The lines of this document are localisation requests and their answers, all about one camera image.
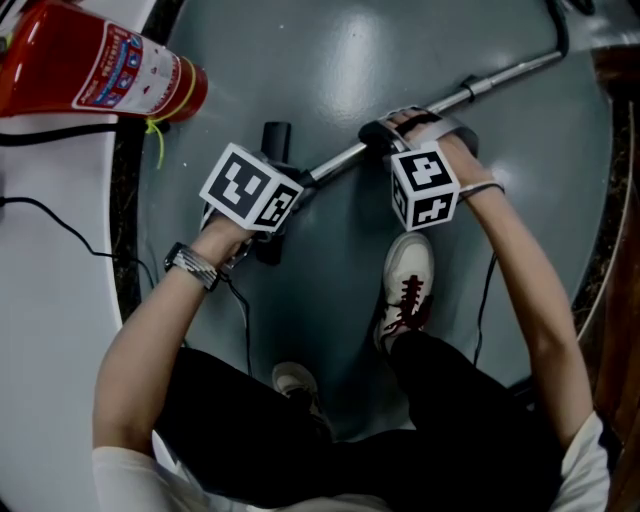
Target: person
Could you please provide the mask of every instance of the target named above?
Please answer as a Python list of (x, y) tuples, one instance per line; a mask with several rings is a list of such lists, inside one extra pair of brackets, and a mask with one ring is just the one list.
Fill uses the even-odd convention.
[[(416, 115), (398, 113), (389, 126)], [(439, 143), (462, 186), (491, 178), (455, 136)], [(100, 368), (93, 468), (103, 512), (209, 510), (208, 493), (289, 512), (604, 510), (603, 425), (567, 295), (499, 189), (473, 195), (468, 205), (497, 255), (527, 344), (535, 411), (424, 332), (434, 259), (421, 234), (403, 234), (389, 250), (386, 307), (374, 336), (408, 396), (415, 430), (359, 442), (333, 442), (303, 366), (276, 366), (274, 391), (181, 348), (205, 290), (174, 267), (125, 323)], [(219, 268), (250, 236), (218, 218), (191, 248)], [(152, 458), (154, 429), (198, 486)]]

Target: shoe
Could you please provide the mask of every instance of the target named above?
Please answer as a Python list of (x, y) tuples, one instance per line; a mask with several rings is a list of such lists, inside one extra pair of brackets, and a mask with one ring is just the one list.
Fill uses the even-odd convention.
[(286, 396), (298, 409), (311, 414), (318, 435), (333, 440), (329, 420), (320, 408), (318, 384), (311, 372), (298, 363), (280, 363), (273, 368), (271, 378), (273, 389)]
[(388, 354), (400, 334), (421, 330), (429, 319), (434, 260), (431, 244), (420, 233), (395, 239), (384, 263), (386, 306), (375, 331), (378, 350)]

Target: fingers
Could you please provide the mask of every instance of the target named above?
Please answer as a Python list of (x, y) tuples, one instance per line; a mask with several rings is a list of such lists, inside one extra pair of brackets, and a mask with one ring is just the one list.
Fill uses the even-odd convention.
[[(425, 113), (424, 110), (409, 108), (407, 110), (403, 110), (401, 112), (394, 114), (393, 117), (391, 119), (386, 120), (384, 124), (385, 126), (387, 126), (387, 128), (395, 130), (399, 125), (407, 122), (412, 117), (416, 117), (424, 113)], [(417, 137), (426, 127), (427, 127), (426, 124), (419, 124), (418, 126), (413, 128), (411, 131), (409, 131), (407, 134), (405, 134), (404, 138), (410, 141), (415, 137)]]

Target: watch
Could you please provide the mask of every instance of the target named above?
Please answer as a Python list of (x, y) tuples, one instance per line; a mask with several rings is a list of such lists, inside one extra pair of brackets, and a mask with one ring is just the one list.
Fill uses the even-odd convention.
[(189, 272), (209, 292), (213, 291), (218, 284), (218, 271), (215, 267), (191, 247), (180, 242), (171, 248), (164, 259), (165, 272), (169, 272), (174, 266)]

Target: cord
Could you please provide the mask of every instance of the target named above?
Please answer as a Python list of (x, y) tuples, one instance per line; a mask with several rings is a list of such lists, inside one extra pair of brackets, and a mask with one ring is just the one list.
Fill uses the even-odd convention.
[(593, 0), (569, 0), (573, 6), (585, 16), (593, 16), (596, 13), (596, 6)]
[(18, 147), (33, 146), (35, 144), (45, 144), (56, 140), (80, 137), (81, 135), (92, 135), (94, 133), (117, 132), (118, 125), (113, 123), (89, 124), (83, 126), (72, 126), (71, 128), (61, 128), (48, 132), (8, 134), (0, 133), (0, 146)]
[[(460, 198), (458, 199), (457, 204), (460, 204), (470, 197), (478, 194), (479, 192), (492, 187), (499, 188), (504, 193), (504, 186), (501, 183), (497, 181), (484, 181), (482, 183), (476, 183), (475, 185), (470, 185), (461, 189)], [(491, 261), (489, 262), (489, 268), (487, 269), (487, 277), (485, 278), (484, 290), (482, 291), (482, 301), (480, 301), (480, 309), (478, 310), (476, 347), (473, 351), (473, 366), (475, 366), (476, 368), (478, 366), (478, 359), (480, 358), (480, 351), (482, 350), (482, 317), (484, 315), (484, 308), (487, 304), (487, 296), (489, 295), (491, 277), (493, 276), (493, 271), (496, 268), (497, 261), (498, 256), (496, 256), (496, 253), (494, 252), (491, 255)]]
[(562, 7), (558, 4), (558, 0), (546, 0), (547, 9), (549, 15), (553, 20), (553, 24), (556, 27), (556, 33), (558, 40), (556, 42), (556, 50), (562, 54), (562, 57), (566, 57), (569, 53), (570, 39), (569, 28), (567, 27), (567, 20), (562, 11)]
[(134, 258), (132, 256), (118, 256), (116, 254), (109, 254), (109, 253), (106, 253), (106, 252), (94, 251), (93, 248), (91, 247), (91, 245), (89, 245), (89, 242), (87, 242), (86, 238), (84, 238), (74, 228), (69, 226), (69, 224), (64, 222), (60, 217), (58, 217), (55, 213), (53, 213), (53, 211), (51, 211), (51, 209), (49, 207), (45, 206), (40, 201), (37, 201), (37, 200), (32, 199), (30, 197), (0, 197), (0, 208), (6, 206), (7, 204), (15, 204), (15, 203), (25, 203), (25, 204), (30, 204), (30, 205), (33, 205), (33, 206), (35, 206), (37, 208), (40, 208), (49, 217), (51, 217), (59, 226), (61, 226), (62, 228), (66, 229), (69, 233), (71, 233), (78, 240), (80, 240), (82, 242), (82, 244), (86, 247), (87, 251), (89, 251), (89, 253), (92, 256), (100, 256), (100, 257), (103, 257), (103, 258), (109, 258), (109, 259), (114, 260), (114, 261), (121, 260), (121, 261), (130, 261), (130, 262), (137, 263), (138, 265), (140, 265), (144, 269), (145, 273), (147, 274), (147, 278), (149, 279), (149, 285), (151, 286), (151, 288), (154, 287), (153, 279), (151, 278), (151, 272), (149, 271), (149, 267), (147, 267), (147, 265), (142, 260), (139, 260), (138, 258)]
[[(40, 201), (37, 201), (36, 199), (32, 199), (31, 197), (0, 197), (0, 208), (3, 208), (7, 204), (16, 204), (16, 203), (30, 204), (37, 208), (40, 208), (40, 210), (42, 210), (49, 217), (51, 217), (59, 226), (66, 229), (69, 233), (71, 233), (78, 240), (80, 240), (82, 244), (86, 247), (87, 251), (89, 251), (89, 253), (93, 256), (109, 258), (114, 261), (122, 260), (122, 261), (136, 262), (138, 265), (140, 265), (144, 269), (145, 273), (147, 274), (147, 278), (149, 279), (149, 286), (151, 286), (151, 289), (154, 288), (153, 278), (151, 277), (151, 271), (149, 270), (149, 267), (147, 267), (147, 265), (144, 263), (144, 261), (131, 256), (118, 256), (116, 254), (109, 254), (106, 252), (94, 251), (91, 245), (89, 245), (89, 242), (87, 242), (86, 238), (84, 238), (77, 230), (69, 226), (69, 224), (64, 222), (60, 217), (58, 217), (55, 213), (53, 213), (53, 211), (48, 206), (45, 206), (44, 204), (42, 204)], [(227, 283), (227, 285), (229, 286), (229, 289), (231, 290), (231, 293), (233, 293), (234, 297), (236, 298), (238, 303), (241, 305), (242, 316), (244, 318), (245, 338), (246, 338), (246, 345), (247, 345), (247, 373), (249, 374), (250, 377), (253, 377), (253, 369), (251, 365), (251, 330), (249, 326), (249, 314), (250, 314), (251, 308), (249, 306), (249, 302), (247, 301), (247, 299), (245, 299), (242, 296), (242, 294), (238, 291), (238, 289), (233, 285), (233, 283), (231, 282), (231, 278), (224, 272), (220, 272), (219, 274), (220, 274), (220, 280)]]
[(242, 294), (238, 291), (238, 289), (233, 285), (231, 278), (228, 274), (224, 272), (218, 272), (220, 275), (220, 280), (224, 283), (227, 283), (229, 286), (229, 290), (233, 293), (233, 296), (238, 301), (238, 304), (241, 306), (240, 310), (242, 311), (242, 317), (244, 319), (244, 336), (246, 341), (246, 356), (247, 356), (247, 374), (249, 377), (253, 377), (253, 367), (251, 365), (251, 329), (249, 325), (249, 317), (251, 308), (249, 306), (249, 301), (245, 299)]
[(8, 0), (8, 2), (5, 3), (2, 14), (0, 14), (0, 23), (2, 23), (4, 19), (7, 17), (7, 14), (9, 14), (9, 11), (11, 10), (11, 8), (13, 7), (13, 4), (15, 3), (16, 3), (16, 0)]

